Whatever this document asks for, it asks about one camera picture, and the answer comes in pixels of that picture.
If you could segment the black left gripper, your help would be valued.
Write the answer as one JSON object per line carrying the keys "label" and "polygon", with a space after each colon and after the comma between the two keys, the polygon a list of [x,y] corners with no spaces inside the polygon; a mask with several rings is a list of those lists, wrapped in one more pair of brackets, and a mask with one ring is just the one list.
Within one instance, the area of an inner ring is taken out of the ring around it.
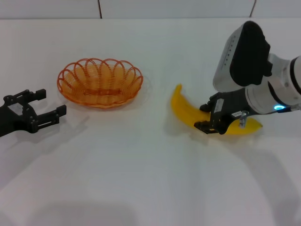
{"label": "black left gripper", "polygon": [[[34,109],[28,104],[35,100],[42,100],[47,97],[46,90],[40,89],[36,92],[24,90],[16,95],[7,95],[3,98],[5,104],[0,108],[0,136],[5,136],[14,131],[27,131],[36,133],[40,129],[58,124],[60,117],[66,115],[67,107],[62,105],[55,110],[37,115]],[[24,104],[21,115],[16,114],[6,104]]]}

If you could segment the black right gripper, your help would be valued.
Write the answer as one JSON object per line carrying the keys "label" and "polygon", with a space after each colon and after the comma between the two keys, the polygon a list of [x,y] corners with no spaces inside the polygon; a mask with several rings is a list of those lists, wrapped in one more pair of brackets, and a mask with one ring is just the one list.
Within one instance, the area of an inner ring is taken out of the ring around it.
{"label": "black right gripper", "polygon": [[246,99],[245,89],[232,92],[218,92],[199,108],[203,112],[211,112],[210,121],[198,121],[194,127],[205,134],[225,134],[240,129],[239,120],[242,113],[253,115],[253,109]]}

